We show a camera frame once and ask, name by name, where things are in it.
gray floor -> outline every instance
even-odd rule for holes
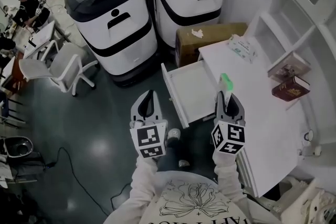
[[[130,88],[118,88],[101,68],[88,71],[97,88],[81,82],[78,97],[61,93],[47,79],[29,82],[18,98],[25,103],[29,124],[21,134],[31,137],[45,162],[56,159],[59,147],[72,158],[75,173],[89,193],[111,212],[110,197],[131,180],[137,153],[129,132],[130,108],[145,91],[159,96],[169,128],[181,128],[173,103],[162,78],[161,69]],[[197,123],[183,131],[191,152],[194,172],[213,177],[214,164],[209,145],[212,121]],[[71,174],[64,152],[59,163],[39,176],[38,182],[21,185],[37,201],[46,223],[103,223],[106,216],[81,189]],[[129,189],[114,203],[127,198]]]

cardboard box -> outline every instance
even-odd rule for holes
[[[187,26],[177,30],[175,60],[178,67],[197,62],[200,55],[198,49],[213,43],[228,40],[233,34],[242,36],[247,29],[245,23],[232,23],[226,25]],[[202,30],[203,37],[192,34],[193,31]]]

black stripe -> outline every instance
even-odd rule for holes
[[[131,16],[130,16],[130,14],[128,12],[123,13],[123,14],[119,15],[117,18],[115,18],[113,20],[110,20],[107,23],[107,28],[110,29],[113,26],[117,25],[118,23],[121,23],[123,20],[126,20],[127,18],[130,18],[130,17]]]
[[[201,14],[197,16],[192,17],[182,17],[178,14],[176,14],[168,5],[166,0],[161,0],[162,5],[166,12],[168,13],[169,17],[173,22],[175,22],[177,25],[181,26],[189,26],[189,25],[196,25],[203,22],[207,22],[209,20],[215,19],[220,16],[220,13],[222,11],[222,8],[215,10],[214,12]]]
[[[124,38],[123,40],[119,41],[118,43],[106,49],[97,49],[85,39],[82,33],[81,34],[82,34],[82,37],[85,39],[86,43],[89,45],[89,47],[94,53],[98,54],[101,57],[109,57],[109,56],[117,54],[123,49],[126,49],[128,46],[132,45],[139,39],[143,38],[145,35],[149,33],[151,29],[152,29],[152,20],[151,20],[151,17],[149,16],[148,22],[144,25],[144,27],[142,27],[138,31],[134,32],[132,35],[128,36],[127,38]]]

black cable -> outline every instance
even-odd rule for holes
[[[130,185],[131,183],[127,183],[125,186],[123,186],[123,188],[121,189],[121,192],[119,193],[119,194],[117,194],[117,195],[114,195],[114,196],[112,196],[111,198],[110,198],[110,200],[111,200],[111,206],[112,206],[112,210],[113,211],[115,211],[115,208],[114,208],[114,205],[113,205],[113,199],[114,198],[117,198],[118,196],[120,196],[121,194],[122,194],[122,192],[124,191],[124,189],[128,186],[128,185]]]
[[[55,161],[55,164],[52,163],[54,166],[58,163],[58,159],[59,159],[59,153],[60,151],[63,150],[67,155],[68,155],[68,158],[69,158],[69,161],[70,161],[70,166],[71,166],[71,172],[72,172],[72,175],[74,176],[75,180],[77,181],[78,185],[82,187],[82,189],[85,191],[85,193],[91,198],[91,200],[100,208],[100,210],[104,213],[105,216],[109,216],[109,214],[105,213],[105,211],[103,210],[103,208],[101,207],[101,205],[89,194],[89,192],[85,189],[85,187],[81,184],[81,182],[78,180],[76,174],[75,174],[75,171],[74,171],[74,167],[72,165],[72,160],[71,160],[71,157],[70,157],[70,154],[69,152],[64,148],[64,147],[60,147],[58,149],[58,152],[57,152],[57,158],[56,158],[56,161]]]

book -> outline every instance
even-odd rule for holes
[[[284,82],[293,76],[303,76],[310,70],[310,63],[292,52],[268,71],[268,77],[277,82]]]
[[[297,76],[291,77],[272,89],[272,95],[286,102],[304,96],[308,92],[310,92],[309,83]]]

